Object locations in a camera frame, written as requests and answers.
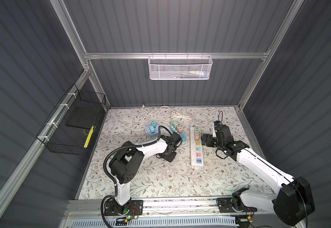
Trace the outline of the pink plug adapter cube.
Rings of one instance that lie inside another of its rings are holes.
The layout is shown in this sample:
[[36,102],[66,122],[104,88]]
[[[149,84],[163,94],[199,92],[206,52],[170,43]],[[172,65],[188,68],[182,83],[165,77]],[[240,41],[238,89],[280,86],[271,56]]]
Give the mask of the pink plug adapter cube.
[[180,125],[177,126],[177,132],[178,133],[182,133],[183,132],[183,128]]
[[200,140],[200,134],[199,133],[195,133],[195,140],[196,141]]

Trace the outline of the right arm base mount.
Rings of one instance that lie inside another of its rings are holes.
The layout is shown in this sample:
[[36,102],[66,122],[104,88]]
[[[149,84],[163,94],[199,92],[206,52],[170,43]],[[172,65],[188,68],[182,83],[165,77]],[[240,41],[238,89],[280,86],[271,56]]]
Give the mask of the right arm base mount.
[[232,212],[251,212],[258,211],[255,207],[246,207],[241,202],[236,202],[233,197],[221,197],[216,199],[216,204],[220,213],[232,213]]

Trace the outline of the teal plug adapter cube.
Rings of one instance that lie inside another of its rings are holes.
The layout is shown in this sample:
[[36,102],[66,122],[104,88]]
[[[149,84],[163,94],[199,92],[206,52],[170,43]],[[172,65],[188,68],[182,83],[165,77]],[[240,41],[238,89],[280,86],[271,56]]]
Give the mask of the teal plug adapter cube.
[[156,132],[156,129],[152,125],[149,126],[149,130],[152,134]]
[[152,125],[154,128],[157,128],[157,126],[158,126],[157,123],[156,123],[154,120],[151,121],[151,125]]

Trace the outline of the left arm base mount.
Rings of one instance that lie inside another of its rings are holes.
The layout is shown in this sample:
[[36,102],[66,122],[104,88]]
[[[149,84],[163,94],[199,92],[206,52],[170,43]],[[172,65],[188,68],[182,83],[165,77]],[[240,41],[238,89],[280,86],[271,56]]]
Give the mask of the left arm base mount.
[[143,200],[130,200],[123,206],[114,199],[105,201],[103,209],[105,216],[139,216],[143,213]]

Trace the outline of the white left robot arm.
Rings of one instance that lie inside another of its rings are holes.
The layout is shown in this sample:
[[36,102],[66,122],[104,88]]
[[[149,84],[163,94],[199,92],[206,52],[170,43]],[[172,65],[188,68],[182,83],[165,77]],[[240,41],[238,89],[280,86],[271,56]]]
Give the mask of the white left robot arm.
[[176,132],[170,136],[159,135],[156,140],[145,144],[133,144],[128,141],[112,152],[114,157],[110,161],[107,156],[103,169],[114,182],[114,198],[117,205],[122,207],[130,203],[130,182],[137,174],[144,159],[155,156],[172,162],[182,141],[181,136]]

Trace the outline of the light blue round power strip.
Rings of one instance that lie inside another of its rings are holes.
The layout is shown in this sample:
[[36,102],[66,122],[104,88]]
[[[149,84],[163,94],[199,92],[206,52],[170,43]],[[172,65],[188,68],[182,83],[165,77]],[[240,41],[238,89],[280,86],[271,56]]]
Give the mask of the light blue round power strip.
[[156,124],[156,125],[149,124],[146,126],[146,131],[147,131],[147,134],[149,135],[149,137],[158,137],[159,125],[158,124]]

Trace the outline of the teal blue power strip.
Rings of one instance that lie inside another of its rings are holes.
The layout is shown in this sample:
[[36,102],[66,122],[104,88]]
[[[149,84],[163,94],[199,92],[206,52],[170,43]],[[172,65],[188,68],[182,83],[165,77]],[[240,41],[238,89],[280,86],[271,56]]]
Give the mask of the teal blue power strip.
[[176,132],[178,135],[180,135],[180,137],[181,137],[181,139],[182,139],[182,144],[185,144],[185,143],[186,143],[186,141],[187,141],[187,137],[186,137],[186,135],[185,135],[185,133],[184,133],[184,130],[183,130],[182,133],[178,133],[178,132],[177,132],[177,129],[174,128],[172,124],[169,126],[169,128],[170,128],[171,132]]

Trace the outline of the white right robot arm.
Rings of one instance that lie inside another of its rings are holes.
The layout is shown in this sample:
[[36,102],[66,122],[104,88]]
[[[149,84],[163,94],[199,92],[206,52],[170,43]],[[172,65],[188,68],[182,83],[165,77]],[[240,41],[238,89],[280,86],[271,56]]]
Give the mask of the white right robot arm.
[[221,159],[231,158],[258,175],[273,191],[272,194],[253,192],[242,187],[232,194],[230,205],[236,212],[257,208],[274,213],[283,223],[294,226],[315,211],[310,183],[278,169],[255,153],[243,141],[234,140],[228,126],[214,122],[212,134],[203,134],[203,146],[222,153]]

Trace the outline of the long white power strip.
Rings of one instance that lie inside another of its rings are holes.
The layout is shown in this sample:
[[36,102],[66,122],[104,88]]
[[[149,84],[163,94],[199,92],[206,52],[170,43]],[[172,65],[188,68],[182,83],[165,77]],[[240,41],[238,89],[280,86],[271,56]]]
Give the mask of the long white power strip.
[[200,140],[198,141],[195,140],[195,128],[199,128],[199,127],[190,127],[191,166],[199,168],[204,166],[203,148],[202,148],[200,132],[199,132]]

